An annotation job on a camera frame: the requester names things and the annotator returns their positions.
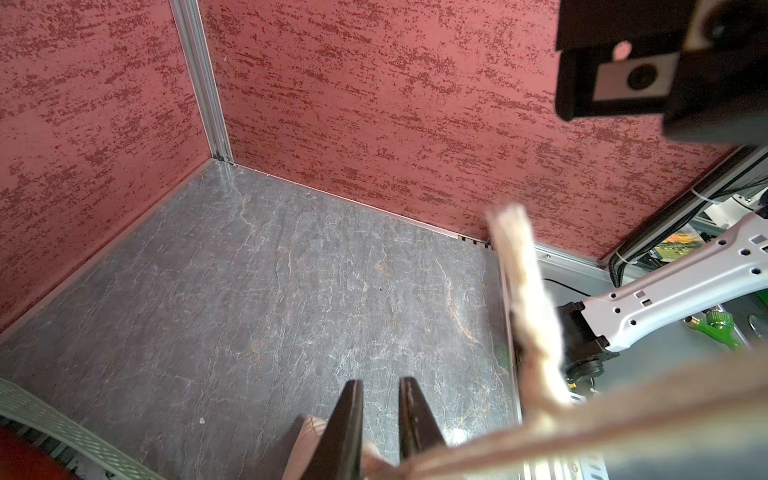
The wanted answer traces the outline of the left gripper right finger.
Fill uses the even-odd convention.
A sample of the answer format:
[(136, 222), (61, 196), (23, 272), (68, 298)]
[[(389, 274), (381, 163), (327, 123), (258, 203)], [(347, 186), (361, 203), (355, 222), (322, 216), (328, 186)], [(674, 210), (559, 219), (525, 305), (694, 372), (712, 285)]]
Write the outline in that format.
[(402, 377), (398, 387), (398, 433), (400, 461), (446, 442), (414, 377)]

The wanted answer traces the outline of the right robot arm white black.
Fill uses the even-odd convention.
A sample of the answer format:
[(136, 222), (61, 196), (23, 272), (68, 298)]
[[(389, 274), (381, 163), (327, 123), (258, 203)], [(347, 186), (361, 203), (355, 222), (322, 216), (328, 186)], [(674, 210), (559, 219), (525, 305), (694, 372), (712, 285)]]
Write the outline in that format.
[(717, 239), (638, 280), (558, 308), (563, 372), (596, 378), (603, 363), (675, 321), (767, 288), (767, 208), (742, 217)]

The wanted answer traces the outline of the beige cloth drawstring bag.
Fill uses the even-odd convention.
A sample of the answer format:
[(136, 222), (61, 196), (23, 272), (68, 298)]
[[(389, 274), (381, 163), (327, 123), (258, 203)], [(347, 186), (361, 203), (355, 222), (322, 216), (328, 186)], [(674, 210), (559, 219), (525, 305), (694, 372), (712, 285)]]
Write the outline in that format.
[(359, 436), (354, 440), (351, 430), (346, 434), (336, 424), (327, 432), (328, 421), (307, 415), (303, 419), (296, 441), (290, 452), (283, 479), (304, 479), (310, 471), (312, 479), (368, 479), (392, 465), (381, 455), (377, 446)]

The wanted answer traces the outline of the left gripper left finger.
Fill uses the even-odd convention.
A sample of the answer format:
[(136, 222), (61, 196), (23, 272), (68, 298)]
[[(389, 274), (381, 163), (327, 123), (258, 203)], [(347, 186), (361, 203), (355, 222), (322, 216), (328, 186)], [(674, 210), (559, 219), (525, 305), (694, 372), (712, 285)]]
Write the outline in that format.
[(361, 479), (363, 382), (346, 382), (301, 479)]

